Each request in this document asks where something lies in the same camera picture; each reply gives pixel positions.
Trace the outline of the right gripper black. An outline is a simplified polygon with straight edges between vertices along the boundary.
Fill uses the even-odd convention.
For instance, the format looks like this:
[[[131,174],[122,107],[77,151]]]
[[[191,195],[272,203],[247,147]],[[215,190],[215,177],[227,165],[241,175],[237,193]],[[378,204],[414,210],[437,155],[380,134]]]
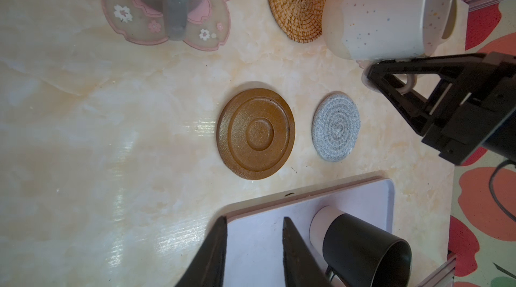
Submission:
[[[439,77],[429,97],[415,90],[420,75]],[[460,166],[482,147],[515,160],[513,55],[384,60],[366,77],[441,158]]]

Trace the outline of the pink flower coaster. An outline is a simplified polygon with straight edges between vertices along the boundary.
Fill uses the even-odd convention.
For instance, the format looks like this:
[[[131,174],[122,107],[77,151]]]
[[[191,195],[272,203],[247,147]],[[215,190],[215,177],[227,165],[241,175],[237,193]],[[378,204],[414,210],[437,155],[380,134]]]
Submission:
[[[200,0],[188,13],[184,42],[200,51],[216,51],[231,31],[229,0]],[[145,0],[102,0],[104,15],[113,30],[138,45],[159,45],[169,39],[161,10]]]

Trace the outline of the grey round knitted coaster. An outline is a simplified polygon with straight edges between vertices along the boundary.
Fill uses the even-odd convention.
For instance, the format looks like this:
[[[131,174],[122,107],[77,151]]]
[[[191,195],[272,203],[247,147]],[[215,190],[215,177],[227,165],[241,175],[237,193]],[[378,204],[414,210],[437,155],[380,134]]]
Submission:
[[[325,96],[313,116],[312,139],[319,157],[326,162],[344,160],[357,143],[360,113],[354,101],[343,92]]]

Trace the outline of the white mug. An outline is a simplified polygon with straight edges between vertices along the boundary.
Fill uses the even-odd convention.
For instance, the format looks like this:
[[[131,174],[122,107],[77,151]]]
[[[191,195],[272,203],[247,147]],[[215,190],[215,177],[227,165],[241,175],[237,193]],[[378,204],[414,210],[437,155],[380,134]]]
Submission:
[[[432,55],[454,31],[457,0],[326,0],[322,16],[328,49],[371,65]]]

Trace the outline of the brown round coaster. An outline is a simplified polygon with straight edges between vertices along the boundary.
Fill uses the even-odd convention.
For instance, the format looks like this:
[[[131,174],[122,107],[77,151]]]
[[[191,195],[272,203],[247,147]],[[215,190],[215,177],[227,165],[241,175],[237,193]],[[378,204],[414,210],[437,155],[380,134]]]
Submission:
[[[247,89],[220,114],[216,144],[224,164],[246,180],[275,174],[288,160],[295,140],[293,113],[276,92]]]

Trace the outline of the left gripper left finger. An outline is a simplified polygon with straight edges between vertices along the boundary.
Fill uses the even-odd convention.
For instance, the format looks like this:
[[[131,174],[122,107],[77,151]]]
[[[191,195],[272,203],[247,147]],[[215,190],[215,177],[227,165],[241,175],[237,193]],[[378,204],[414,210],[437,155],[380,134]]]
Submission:
[[[227,218],[219,217],[176,287],[223,286],[227,254]]]

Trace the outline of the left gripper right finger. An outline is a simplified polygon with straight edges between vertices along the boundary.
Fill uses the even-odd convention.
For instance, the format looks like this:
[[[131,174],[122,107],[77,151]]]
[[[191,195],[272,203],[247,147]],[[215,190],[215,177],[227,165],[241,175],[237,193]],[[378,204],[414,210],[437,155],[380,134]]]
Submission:
[[[286,286],[331,286],[289,217],[284,217],[282,245]]]

